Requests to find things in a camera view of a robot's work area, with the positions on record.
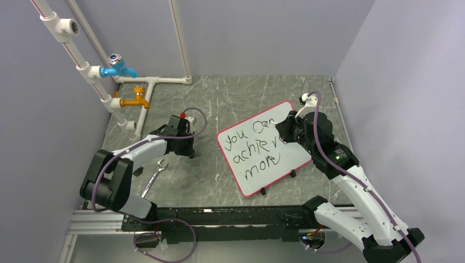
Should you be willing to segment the pink framed whiteboard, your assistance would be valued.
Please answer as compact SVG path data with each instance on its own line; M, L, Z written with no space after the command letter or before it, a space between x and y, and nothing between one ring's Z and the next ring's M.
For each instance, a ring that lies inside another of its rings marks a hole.
M260 192L311 161L311 155L297 143L283 143L274 126L291 110L291 102L282 101L217 134L219 148L243 196Z

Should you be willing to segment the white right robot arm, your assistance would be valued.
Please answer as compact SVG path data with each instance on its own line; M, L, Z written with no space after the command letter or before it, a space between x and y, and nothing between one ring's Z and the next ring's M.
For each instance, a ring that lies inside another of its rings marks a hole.
M292 110L275 128L281 141L297 143L311 155L317 170L347 195L364 219L361 222L315 196L303 204L305 225L336 231L359 248L367 262L401 262L410 254L421 261L416 247L425 239L423 232L408 227L386 205L350 148L335 140L333 124L324 113L299 117Z

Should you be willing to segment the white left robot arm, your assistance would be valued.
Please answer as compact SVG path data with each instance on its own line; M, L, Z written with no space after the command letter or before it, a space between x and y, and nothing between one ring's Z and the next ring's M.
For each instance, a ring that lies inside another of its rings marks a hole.
M171 152L193 158L196 119L184 113L172 115L167 124L152 131L140 142L125 148L99 150L89 165L80 187L80 196L112 211L135 215L143 230L154 228L158 216L156 205L131 193L133 172L151 160Z

